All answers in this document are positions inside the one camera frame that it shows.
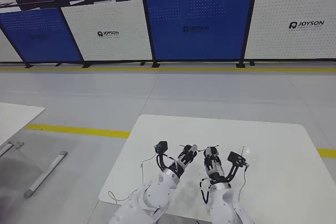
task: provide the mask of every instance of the cable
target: cable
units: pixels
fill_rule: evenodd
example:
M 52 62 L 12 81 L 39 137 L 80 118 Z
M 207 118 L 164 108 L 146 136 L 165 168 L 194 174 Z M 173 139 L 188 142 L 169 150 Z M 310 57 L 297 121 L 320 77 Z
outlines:
M 108 194 L 108 197 L 110 197 L 111 199 L 115 200 L 116 205 L 118 206 L 118 202 L 123 202 L 123 201 L 127 200 L 136 191 L 137 191 L 137 189 L 134 190 L 134 191 L 132 191 L 125 199 L 116 199 L 116 196 L 110 190 L 107 192 L 107 194 Z
M 244 171 L 244 184 L 241 186 L 240 190 L 239 190 L 239 202 L 240 202 L 240 194 L 241 194 L 241 191 L 242 191 L 242 188 L 245 186 L 246 184 L 246 179 L 245 179 L 245 173 L 246 173 L 246 169 Z
M 157 154 L 154 154 L 154 156 L 152 156 L 151 158 L 149 158 L 148 160 L 143 160 L 142 163 L 141 163 L 141 168 L 142 168 L 142 184 L 144 184 L 144 171 L 143 171 L 143 163 L 144 162 L 147 162 L 151 159 L 153 159 Z
M 155 156 L 156 156 L 156 154 L 155 154 L 154 156 L 152 156 L 151 158 L 149 158 L 148 160 L 143 160 L 143 161 L 141 162 L 141 168 L 142 168 L 142 184 L 144 184 L 143 163 L 144 163 L 144 162 L 147 162 L 147 161 L 149 161 L 149 160 L 151 160 L 151 159 L 153 159 Z M 123 202 L 123 201 L 127 200 L 127 199 L 128 199 L 134 192 L 136 192 L 136 191 L 137 191 L 137 189 L 134 190 L 134 191 L 132 191 L 132 192 L 131 192 L 125 199 L 117 199 L 116 196 L 114 195 L 114 193 L 111 192 L 110 190 L 107 192 L 107 194 L 108 194 L 108 197 L 110 197 L 112 200 L 115 200 L 116 205 L 118 206 L 118 202 Z
M 205 180 L 212 180 L 212 179 L 210 179 L 210 178 L 203 178 L 203 179 L 199 182 L 199 188 L 200 188 L 200 192 L 202 193 L 203 201 L 204 201 L 205 204 L 208 204 L 208 201 L 209 201 L 209 191 L 210 191 L 211 186 L 208 187 L 207 198 L 205 198 L 205 196 L 204 196 L 204 191 L 203 191 L 203 189 L 202 189 L 202 183 L 203 183 Z
M 157 155 L 157 157 L 156 157 L 157 166 L 159 167 L 159 169 L 161 169 L 161 171 L 163 171 L 163 168 L 161 167 L 161 165 L 158 162 L 158 157 L 159 157 L 159 155 Z
M 242 155 L 242 153 L 244 152 L 244 146 L 242 147 L 242 150 L 241 150 L 241 155 Z M 246 170 L 248 169 L 248 167 L 246 166 L 245 167 L 245 170 L 244 170 L 244 183 L 243 183 L 243 185 L 241 186 L 241 188 L 240 188 L 240 190 L 239 190 L 239 196 L 238 196 L 238 200 L 239 200 L 239 202 L 240 202 L 240 194 L 241 194 L 241 191 L 242 191 L 242 188 L 245 186 L 245 184 L 246 184 L 246 179 L 245 179 L 245 173 L 246 173 Z

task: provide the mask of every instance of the white table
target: white table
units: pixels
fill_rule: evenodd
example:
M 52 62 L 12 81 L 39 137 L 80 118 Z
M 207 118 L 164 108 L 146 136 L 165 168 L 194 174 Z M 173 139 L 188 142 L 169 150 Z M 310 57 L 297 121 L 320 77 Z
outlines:
M 0 156 L 12 148 L 13 144 L 8 141 L 19 130 L 28 125 L 33 119 L 39 116 L 45 108 L 36 106 L 24 106 L 16 104 L 5 104 L 0 102 Z M 60 155 L 50 165 L 49 170 L 43 172 L 33 185 L 25 192 L 25 198 L 29 198 L 45 178 L 52 172 L 58 165 L 67 152 L 62 151 Z
M 218 144 L 226 174 L 230 151 L 240 153 L 245 146 L 251 166 L 241 202 L 256 224 L 336 224 L 336 185 L 298 124 L 141 115 L 101 190 L 101 201 L 115 203 L 108 190 L 120 199 L 141 185 L 140 164 L 154 155 L 153 145 L 159 141 L 168 141 L 166 154 L 174 158 L 180 144 L 196 144 L 199 150 Z M 155 160 L 145 162 L 144 181 L 157 180 L 159 171 Z M 236 195 L 242 174 L 240 169 L 231 182 Z M 204 177 L 199 153 L 172 191 L 167 213 L 210 221 L 198 188 Z

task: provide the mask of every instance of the yellow floor line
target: yellow floor line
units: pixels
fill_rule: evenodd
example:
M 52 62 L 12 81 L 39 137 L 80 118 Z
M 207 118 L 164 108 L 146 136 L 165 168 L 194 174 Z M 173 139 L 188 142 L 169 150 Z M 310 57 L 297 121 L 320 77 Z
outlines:
M 79 127 L 68 127 L 68 126 L 46 125 L 46 124 L 29 124 L 28 126 L 26 126 L 25 129 L 44 130 L 47 132 L 61 132 L 70 134 L 85 134 L 88 136 L 104 136 L 112 138 L 128 138 L 130 134 L 130 132 L 125 132 L 121 130 L 104 130 L 104 129 L 79 128 Z M 336 158 L 336 150 L 318 148 L 318 152 L 321 157 Z
M 84 72 L 84 71 L 210 71 L 210 72 L 224 72 L 224 71 L 240 71 L 240 72 L 336 72 L 336 68 L 209 68 L 209 67 L 160 67 L 160 68 L 151 68 L 151 67 L 110 67 L 110 68 L 0 68 L 0 71 L 56 71 L 56 72 Z
M 318 152 L 321 157 L 336 158 L 336 150 L 329 150 L 327 148 L 318 148 Z
M 130 132 L 121 130 L 104 130 L 93 128 L 78 128 L 68 126 L 46 125 L 46 124 L 29 124 L 25 129 L 29 130 L 45 130 L 47 132 L 61 132 L 71 134 L 85 134 L 88 136 L 105 136 L 113 138 L 128 138 Z

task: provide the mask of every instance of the joyson logo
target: joyson logo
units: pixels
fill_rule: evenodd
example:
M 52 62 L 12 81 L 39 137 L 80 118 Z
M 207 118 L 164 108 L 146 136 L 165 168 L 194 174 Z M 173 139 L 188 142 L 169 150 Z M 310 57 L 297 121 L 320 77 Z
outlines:
M 183 32 L 209 30 L 209 26 L 183 26 Z
M 119 32 L 118 31 L 98 31 L 97 34 L 101 39 L 119 38 Z
M 306 22 L 291 22 L 289 29 L 313 29 L 321 28 L 325 21 L 306 21 Z

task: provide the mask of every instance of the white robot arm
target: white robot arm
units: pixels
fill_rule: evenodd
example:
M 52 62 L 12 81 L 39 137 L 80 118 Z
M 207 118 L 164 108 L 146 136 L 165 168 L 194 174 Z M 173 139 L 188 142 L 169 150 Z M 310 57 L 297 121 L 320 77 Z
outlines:
M 209 194 L 210 200 L 213 200 L 209 210 L 212 224 L 254 224 L 240 202 L 234 201 L 234 191 L 229 183 L 239 167 L 245 166 L 246 171 L 249 164 L 239 154 L 230 152 L 228 161 L 232 162 L 233 166 L 225 177 L 218 155 L 216 147 L 207 147 L 204 150 L 204 165 L 211 185 L 206 198 L 204 191 L 201 190 L 201 192 L 205 204 L 209 201 Z
M 157 220 L 168 209 L 170 203 L 170 190 L 176 189 L 179 179 L 185 168 L 197 155 L 196 145 L 186 145 L 178 160 L 169 167 L 164 164 L 163 156 L 168 150 L 167 142 L 159 142 L 155 145 L 157 153 L 157 164 L 161 169 L 158 175 L 158 182 L 150 181 L 137 189 L 113 215 L 109 224 L 151 224 Z

